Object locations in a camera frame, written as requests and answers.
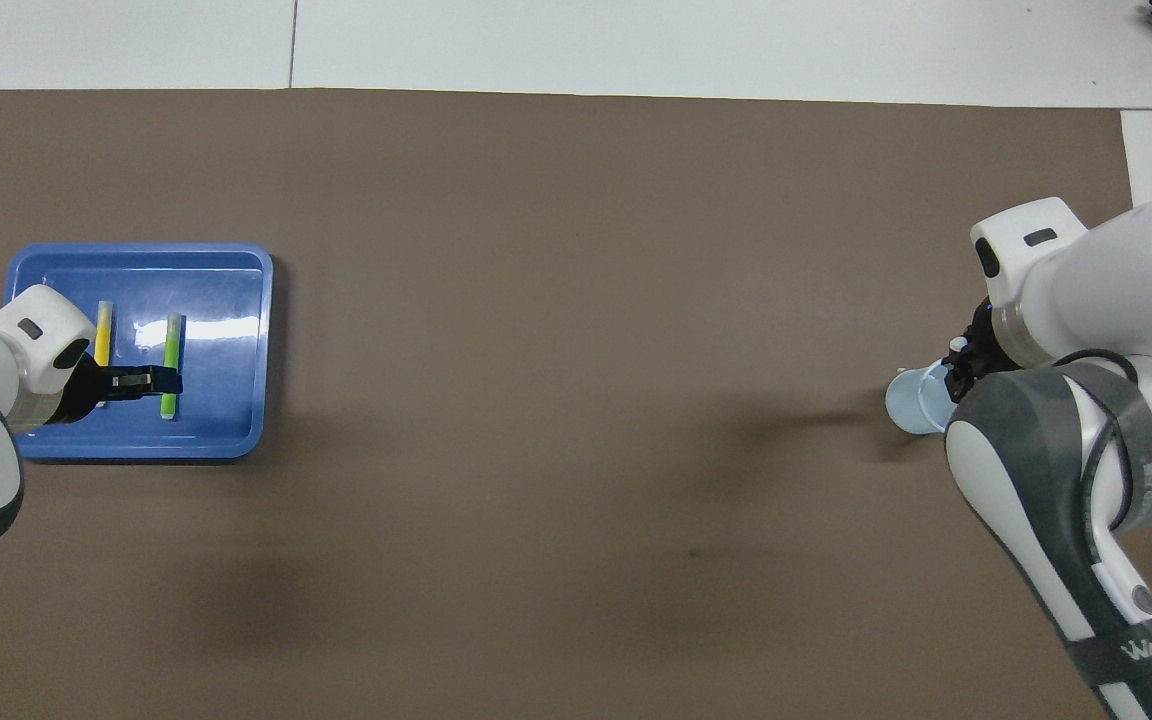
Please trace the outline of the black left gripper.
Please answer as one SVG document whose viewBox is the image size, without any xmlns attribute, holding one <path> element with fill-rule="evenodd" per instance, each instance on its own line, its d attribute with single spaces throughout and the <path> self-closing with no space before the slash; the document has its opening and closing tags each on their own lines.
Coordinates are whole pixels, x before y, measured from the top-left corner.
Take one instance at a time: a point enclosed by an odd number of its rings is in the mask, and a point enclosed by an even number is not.
<svg viewBox="0 0 1152 720">
<path fill-rule="evenodd" d="M 177 367 L 109 367 L 99 363 L 77 363 L 45 424 L 77 423 L 105 401 L 180 395 L 182 392 L 183 378 Z"/>
</svg>

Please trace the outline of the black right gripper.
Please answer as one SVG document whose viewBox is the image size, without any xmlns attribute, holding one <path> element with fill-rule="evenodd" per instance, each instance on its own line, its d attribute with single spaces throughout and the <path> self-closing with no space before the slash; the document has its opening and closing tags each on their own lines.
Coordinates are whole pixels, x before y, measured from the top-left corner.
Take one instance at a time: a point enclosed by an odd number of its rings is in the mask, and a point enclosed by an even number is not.
<svg viewBox="0 0 1152 720">
<path fill-rule="evenodd" d="M 998 341 L 992 302 L 979 302 L 967 327 L 967 344 L 954 351 L 955 372 L 946 374 L 946 392 L 952 404 L 960 404 L 980 378 L 1016 369 L 1018 364 Z"/>
</svg>

